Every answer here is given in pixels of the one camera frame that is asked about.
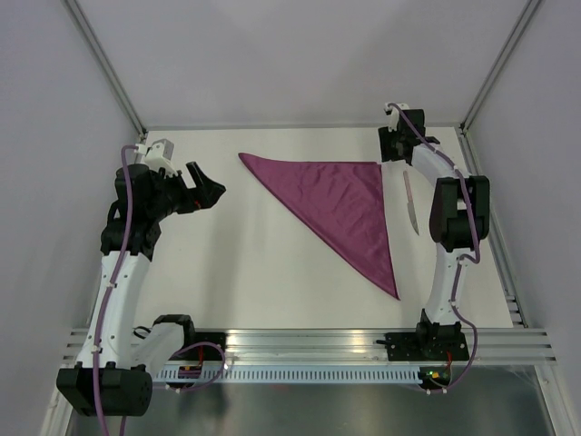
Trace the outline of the knife with pink handle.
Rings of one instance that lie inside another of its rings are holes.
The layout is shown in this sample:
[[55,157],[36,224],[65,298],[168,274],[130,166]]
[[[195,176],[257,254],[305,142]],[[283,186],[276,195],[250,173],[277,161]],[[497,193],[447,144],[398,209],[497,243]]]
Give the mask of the knife with pink handle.
[[403,180],[404,180],[406,196],[407,196],[407,208],[408,208],[408,214],[409,214],[409,221],[410,221],[410,224],[411,224],[414,232],[416,234],[419,234],[419,225],[418,225],[418,220],[417,220],[417,215],[416,215],[416,210],[415,210],[413,193],[411,190],[411,184],[410,184],[410,180],[409,180],[409,172],[407,170],[403,171]]

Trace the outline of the purple cloth napkin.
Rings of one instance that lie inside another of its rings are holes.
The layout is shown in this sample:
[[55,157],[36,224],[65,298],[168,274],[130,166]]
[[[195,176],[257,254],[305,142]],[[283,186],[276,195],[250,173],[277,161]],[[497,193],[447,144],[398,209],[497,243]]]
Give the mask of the purple cloth napkin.
[[375,162],[293,162],[240,153],[290,213],[355,271],[398,299],[381,167]]

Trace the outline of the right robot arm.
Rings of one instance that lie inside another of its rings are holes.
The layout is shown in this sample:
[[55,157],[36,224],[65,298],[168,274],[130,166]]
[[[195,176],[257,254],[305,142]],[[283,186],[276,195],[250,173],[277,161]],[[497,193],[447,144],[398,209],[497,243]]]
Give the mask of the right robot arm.
[[392,362],[438,362],[469,359],[467,319],[459,311],[466,269],[481,260],[480,244],[489,234],[490,182],[462,171],[428,136],[425,113],[388,103],[389,119],[379,129],[381,160],[403,161],[433,186],[428,229],[437,260],[431,292],[414,332],[388,332],[381,345]]

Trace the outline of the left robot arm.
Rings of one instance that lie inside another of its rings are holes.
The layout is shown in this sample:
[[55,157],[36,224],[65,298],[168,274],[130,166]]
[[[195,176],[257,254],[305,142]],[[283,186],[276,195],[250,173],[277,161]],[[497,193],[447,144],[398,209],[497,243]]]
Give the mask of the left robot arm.
[[171,358],[187,360],[197,352],[198,336],[187,314],[159,316],[144,338],[133,342],[137,303],[162,220],[210,209],[226,191],[197,163],[186,168],[193,187],[181,173],[146,163],[116,173],[117,198],[101,234],[101,282],[89,332],[73,366],[60,370],[56,379],[58,391],[83,416],[144,415],[154,375]]

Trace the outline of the right aluminium frame post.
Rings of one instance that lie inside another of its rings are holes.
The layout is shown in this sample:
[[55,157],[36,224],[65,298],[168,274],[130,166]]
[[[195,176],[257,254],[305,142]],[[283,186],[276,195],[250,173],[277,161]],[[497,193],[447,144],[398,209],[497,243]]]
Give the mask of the right aluminium frame post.
[[476,121],[485,101],[493,91],[498,79],[507,67],[512,55],[516,51],[520,41],[525,36],[528,28],[534,21],[539,9],[542,7],[543,0],[527,0],[523,9],[519,13],[516,22],[498,52],[491,68],[489,69],[485,80],[479,87],[478,92],[468,108],[468,111],[462,121],[459,123],[460,132],[465,134]]

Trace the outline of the aluminium frame post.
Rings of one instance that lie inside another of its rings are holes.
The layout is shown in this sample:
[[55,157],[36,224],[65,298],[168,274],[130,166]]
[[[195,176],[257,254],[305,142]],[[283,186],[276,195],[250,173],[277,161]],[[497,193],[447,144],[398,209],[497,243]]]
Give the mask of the aluminium frame post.
[[81,3],[77,0],[63,0],[62,4],[84,40],[85,45],[112,91],[113,97],[120,106],[123,114],[134,129],[137,137],[141,141],[144,140],[147,135],[147,129],[138,115],[130,96],[126,92],[119,75],[116,73],[109,56],[103,49],[99,37]]
[[539,9],[542,7],[543,0],[527,0],[523,9],[519,13],[516,22],[498,52],[491,68],[489,69],[485,80],[479,87],[478,92],[468,108],[468,111],[462,121],[459,123],[460,132],[465,134],[476,121],[485,101],[493,91],[498,79],[507,67],[512,55],[516,51],[520,41],[525,36],[528,28],[534,21]]

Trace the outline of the right side aluminium rail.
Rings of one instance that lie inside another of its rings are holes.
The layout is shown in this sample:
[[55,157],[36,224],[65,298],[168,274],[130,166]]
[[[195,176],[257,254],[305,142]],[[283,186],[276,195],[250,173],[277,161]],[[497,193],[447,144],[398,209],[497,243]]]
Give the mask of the right side aluminium rail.
[[[459,147],[462,152],[463,158],[467,165],[467,168],[472,173],[477,173],[478,175],[483,175],[484,172],[478,161],[475,147],[471,141],[469,132],[460,127],[456,128],[456,133],[458,137]],[[528,328],[529,324],[527,322],[526,314],[523,311],[520,298],[517,295],[517,281],[513,274],[511,264],[509,261],[507,247],[505,245],[503,236],[499,229],[497,222],[496,211],[494,206],[490,205],[490,230],[489,230],[489,245],[491,248],[492,256],[497,267],[497,272],[503,292],[507,300],[507,306],[509,313],[511,314],[511,319],[514,327],[518,328]]]

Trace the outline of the aluminium rail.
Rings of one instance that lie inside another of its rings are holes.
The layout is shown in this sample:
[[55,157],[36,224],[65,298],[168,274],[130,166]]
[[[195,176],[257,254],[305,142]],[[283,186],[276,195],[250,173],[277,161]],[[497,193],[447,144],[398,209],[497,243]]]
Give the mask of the aluminium rail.
[[[462,354],[478,344],[476,365],[543,365],[556,363],[556,353],[542,329],[484,328],[474,335],[465,329]],[[225,333],[230,363],[241,365],[376,365],[397,362],[396,344],[386,345],[385,329],[243,330]]]
[[[469,132],[460,127],[456,128],[456,133],[458,137],[459,147],[462,152],[463,158],[467,165],[467,168],[472,173],[477,173],[478,175],[483,175],[484,172],[478,161],[475,147],[471,141]],[[527,322],[526,314],[523,311],[520,298],[517,295],[517,281],[513,274],[511,264],[509,261],[507,247],[505,245],[503,236],[499,229],[497,222],[496,211],[494,206],[490,205],[490,230],[489,230],[489,245],[491,248],[492,256],[497,267],[497,272],[503,292],[507,300],[507,306],[509,313],[511,314],[511,319],[514,327],[518,328],[528,328],[529,324]]]

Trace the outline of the aluminium front rail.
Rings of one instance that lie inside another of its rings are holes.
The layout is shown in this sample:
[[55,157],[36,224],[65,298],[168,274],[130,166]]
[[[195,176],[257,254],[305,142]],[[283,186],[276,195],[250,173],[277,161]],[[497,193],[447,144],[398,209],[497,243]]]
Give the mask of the aluminium front rail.
[[[484,328],[474,335],[465,329],[462,354],[478,344],[476,365],[543,365],[556,363],[556,353],[542,329]],[[230,363],[241,365],[376,365],[397,362],[396,344],[386,345],[385,329],[243,330],[225,333]]]

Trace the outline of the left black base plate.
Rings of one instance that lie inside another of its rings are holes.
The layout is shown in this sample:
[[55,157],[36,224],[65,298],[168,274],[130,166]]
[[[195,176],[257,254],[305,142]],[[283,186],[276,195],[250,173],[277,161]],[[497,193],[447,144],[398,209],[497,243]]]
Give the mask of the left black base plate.
[[188,361],[218,362],[222,359],[219,350],[222,350],[223,352],[225,351],[226,340],[226,332],[195,332],[185,339],[183,347],[186,348],[187,346],[191,346],[200,342],[205,342],[205,345],[199,345],[195,348],[191,348],[188,351],[183,352],[181,357]]

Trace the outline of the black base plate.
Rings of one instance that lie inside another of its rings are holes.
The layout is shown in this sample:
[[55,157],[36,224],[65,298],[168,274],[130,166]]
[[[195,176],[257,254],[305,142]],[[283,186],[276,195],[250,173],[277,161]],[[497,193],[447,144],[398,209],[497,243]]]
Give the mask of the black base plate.
[[195,348],[191,348],[188,351],[183,352],[181,357],[188,361],[218,362],[222,359],[219,350],[222,350],[223,352],[225,351],[226,340],[226,332],[195,332],[185,339],[183,347],[186,348],[187,346],[191,346],[200,342],[205,342],[205,345],[199,345]]
[[390,362],[467,362],[466,336],[461,332],[449,337],[420,338],[414,332],[388,332],[384,346]]

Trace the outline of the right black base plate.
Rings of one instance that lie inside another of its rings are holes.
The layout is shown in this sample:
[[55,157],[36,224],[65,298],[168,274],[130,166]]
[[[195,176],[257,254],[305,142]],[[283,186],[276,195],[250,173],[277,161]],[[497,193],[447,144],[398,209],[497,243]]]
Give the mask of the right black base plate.
[[384,346],[390,362],[467,362],[466,336],[461,332],[449,337],[420,338],[414,332],[388,332]]

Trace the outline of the left aluminium frame post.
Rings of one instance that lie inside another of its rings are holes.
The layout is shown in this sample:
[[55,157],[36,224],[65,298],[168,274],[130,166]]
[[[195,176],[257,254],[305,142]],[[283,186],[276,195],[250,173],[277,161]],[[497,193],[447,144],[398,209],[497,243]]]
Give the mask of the left aluminium frame post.
[[141,141],[144,140],[147,135],[147,129],[138,115],[130,96],[126,92],[119,75],[116,73],[109,56],[103,49],[99,37],[81,3],[77,0],[63,0],[62,4],[84,40],[85,45],[112,91],[113,97],[120,106],[123,114],[134,129],[137,137]]

